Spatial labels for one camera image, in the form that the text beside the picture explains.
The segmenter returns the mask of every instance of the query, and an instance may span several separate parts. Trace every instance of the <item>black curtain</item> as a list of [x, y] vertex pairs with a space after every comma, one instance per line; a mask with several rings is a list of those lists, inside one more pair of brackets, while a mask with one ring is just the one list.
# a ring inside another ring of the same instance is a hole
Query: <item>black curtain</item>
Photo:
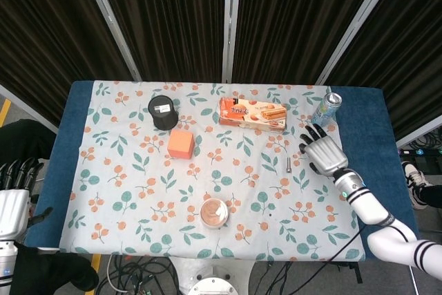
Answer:
[[109, 1], [143, 80], [221, 80], [224, 0]]
[[442, 0], [380, 0], [327, 84], [382, 88], [401, 139], [442, 114]]
[[95, 0], [0, 0], [0, 84], [58, 125], [70, 85], [131, 75]]
[[363, 0], [240, 0], [233, 81], [314, 84]]

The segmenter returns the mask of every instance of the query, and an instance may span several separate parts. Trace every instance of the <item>aluminum can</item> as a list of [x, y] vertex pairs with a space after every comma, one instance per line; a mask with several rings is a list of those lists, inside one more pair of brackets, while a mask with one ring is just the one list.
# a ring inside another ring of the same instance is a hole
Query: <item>aluminum can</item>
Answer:
[[335, 115], [336, 111], [343, 103], [343, 99], [337, 93], [328, 93], [320, 101], [318, 108], [316, 109], [311, 123], [318, 124], [319, 126], [325, 126], [328, 121]]

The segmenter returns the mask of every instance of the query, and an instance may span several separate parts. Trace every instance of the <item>snack box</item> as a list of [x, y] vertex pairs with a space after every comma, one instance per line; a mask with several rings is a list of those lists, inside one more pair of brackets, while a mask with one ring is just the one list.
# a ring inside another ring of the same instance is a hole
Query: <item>snack box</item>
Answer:
[[282, 133], [286, 119], [287, 109], [282, 104], [240, 98], [220, 99], [220, 124]]

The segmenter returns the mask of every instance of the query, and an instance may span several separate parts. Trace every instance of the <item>black pants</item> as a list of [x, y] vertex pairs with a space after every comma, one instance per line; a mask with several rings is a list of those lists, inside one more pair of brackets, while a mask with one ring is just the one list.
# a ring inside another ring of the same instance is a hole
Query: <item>black pants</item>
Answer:
[[0, 128], [0, 165], [28, 158], [49, 159], [55, 134], [34, 120], [19, 120]]
[[442, 186], [428, 186], [419, 191], [419, 198], [431, 207], [442, 208]]
[[77, 254], [38, 254], [37, 249], [20, 244], [16, 246], [19, 255], [10, 295], [52, 295], [66, 283], [82, 283], [85, 274], [94, 274], [89, 260]]
[[[55, 134], [34, 120], [19, 120], [0, 128], [0, 165], [28, 158], [49, 159]], [[77, 254], [38, 254], [16, 244], [10, 295], [51, 295], [66, 283], [87, 289], [98, 283], [89, 260]]]

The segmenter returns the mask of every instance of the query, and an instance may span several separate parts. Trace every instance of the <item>yellow floor marking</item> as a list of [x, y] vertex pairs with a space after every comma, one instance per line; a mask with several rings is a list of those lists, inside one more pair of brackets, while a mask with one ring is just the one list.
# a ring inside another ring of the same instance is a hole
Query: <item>yellow floor marking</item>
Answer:
[[1, 108], [0, 111], [0, 127], [2, 127], [3, 123], [5, 122], [6, 115], [8, 114], [10, 106], [11, 106], [11, 101], [9, 99], [5, 99], [3, 107]]
[[[100, 254], [93, 254], [92, 256], [92, 262], [90, 265], [94, 268], [94, 270], [98, 273], [99, 270], [99, 261], [102, 259], [102, 255]], [[85, 295], [94, 295], [95, 291], [91, 290], [90, 292], [84, 293]]]

